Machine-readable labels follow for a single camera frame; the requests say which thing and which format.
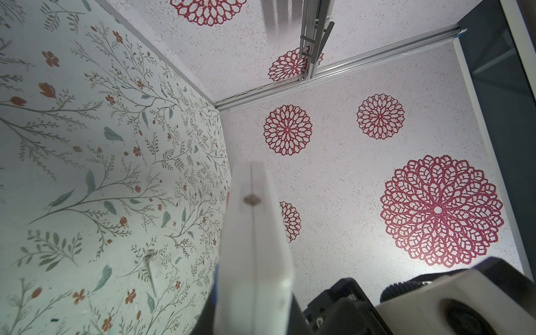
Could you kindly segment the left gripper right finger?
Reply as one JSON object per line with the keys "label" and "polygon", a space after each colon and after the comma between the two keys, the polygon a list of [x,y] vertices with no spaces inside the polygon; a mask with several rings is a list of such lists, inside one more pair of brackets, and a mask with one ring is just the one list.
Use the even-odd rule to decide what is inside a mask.
{"label": "left gripper right finger", "polygon": [[294,263],[274,180],[264,163],[251,163],[255,247],[254,334],[286,334],[293,303]]}

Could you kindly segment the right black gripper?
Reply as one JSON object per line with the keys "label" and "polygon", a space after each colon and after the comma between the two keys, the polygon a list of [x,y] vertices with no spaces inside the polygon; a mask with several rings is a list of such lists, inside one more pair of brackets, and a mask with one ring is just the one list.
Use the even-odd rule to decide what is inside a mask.
{"label": "right black gripper", "polygon": [[[475,269],[523,307],[535,312],[535,283],[501,258],[489,257],[476,266],[451,272],[424,274],[388,286],[380,303],[410,293],[444,276]],[[303,312],[313,334],[393,334],[370,299],[352,278],[341,279],[316,297]]]}

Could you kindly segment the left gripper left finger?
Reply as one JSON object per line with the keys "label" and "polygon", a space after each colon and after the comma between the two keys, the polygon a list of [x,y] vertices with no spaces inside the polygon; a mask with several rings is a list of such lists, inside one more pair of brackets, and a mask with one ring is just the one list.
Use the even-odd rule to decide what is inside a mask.
{"label": "left gripper left finger", "polygon": [[251,163],[233,168],[219,247],[215,334],[250,334],[253,324],[253,224]]}

